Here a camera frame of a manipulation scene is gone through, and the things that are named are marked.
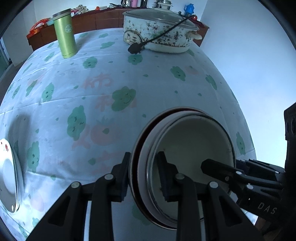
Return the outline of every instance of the white wall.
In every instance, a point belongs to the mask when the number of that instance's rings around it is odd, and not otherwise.
[[[296,102],[296,51],[257,0],[208,0],[201,45],[236,95],[257,159],[284,166],[284,110]]]
[[[37,23],[36,15],[35,15],[35,8],[34,8],[34,1],[30,2],[27,7],[23,9],[24,15],[24,22],[26,27],[27,34],[29,33],[32,26]]]
[[[7,59],[9,60],[10,57],[9,57],[8,51],[7,51],[6,47],[5,47],[5,44],[4,44],[4,41],[3,41],[3,38],[0,39],[0,42],[1,42],[1,45],[2,45],[2,47],[3,47],[3,50],[4,50],[5,55],[6,55]]]
[[[75,8],[78,5],[82,4],[86,6],[89,10],[94,10],[97,6],[109,6],[110,3],[120,4],[121,0],[84,0],[83,3],[81,0],[34,0],[34,8],[37,21],[43,18],[51,18],[53,14],[65,10],[67,8]],[[155,6],[156,0],[148,0],[147,7]],[[178,12],[182,11],[184,13],[184,5],[193,3],[194,4],[194,13],[200,19],[207,0],[171,0],[173,7],[172,11]]]
[[[26,36],[35,23],[34,4],[30,3],[15,17],[3,35],[5,47],[14,66],[25,61],[33,52]]]

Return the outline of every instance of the green thermos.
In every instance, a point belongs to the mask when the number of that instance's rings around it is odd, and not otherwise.
[[[71,9],[58,12],[52,18],[63,57],[70,58],[74,56],[78,50],[73,33]]]

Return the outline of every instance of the black cable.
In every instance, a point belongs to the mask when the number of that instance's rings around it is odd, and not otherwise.
[[[186,20],[192,18],[194,15],[192,16],[188,16],[186,17],[185,19],[183,19],[181,22],[175,24],[173,27],[171,27],[170,29],[168,29],[167,31],[163,32],[162,34],[158,35],[157,37],[153,38],[153,39],[150,39],[148,41],[145,41],[143,43],[133,43],[129,48],[128,48],[128,51],[131,53],[131,54],[136,54],[136,53],[140,53],[141,52],[141,49],[143,46],[145,46],[146,44],[164,36],[165,34],[167,34],[168,32],[172,31],[175,27],[178,27],[180,24],[182,24],[183,22],[185,22]]]

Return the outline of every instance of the white tablecloth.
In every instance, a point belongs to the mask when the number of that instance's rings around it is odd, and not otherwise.
[[[256,158],[235,96],[197,45],[177,55],[149,50],[131,55],[122,29],[75,39],[79,52],[69,59],[62,58],[57,41],[34,51],[0,106],[0,138],[14,147],[24,177],[18,212],[0,208],[17,240],[26,239],[73,181],[87,184],[109,173],[164,110],[205,111],[227,130],[237,159]],[[130,190],[124,202],[112,206],[116,241],[175,240],[175,231],[140,213]]]

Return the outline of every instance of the pot lid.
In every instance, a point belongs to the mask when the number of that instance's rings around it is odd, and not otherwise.
[[[151,8],[131,10],[131,11],[124,12],[123,15],[133,17],[133,18],[139,18],[139,19],[145,19],[145,20],[170,24],[170,25],[175,25],[184,19],[184,17],[172,11],[171,12],[159,11]],[[179,26],[182,28],[199,30],[199,28],[190,20],[186,20]]]

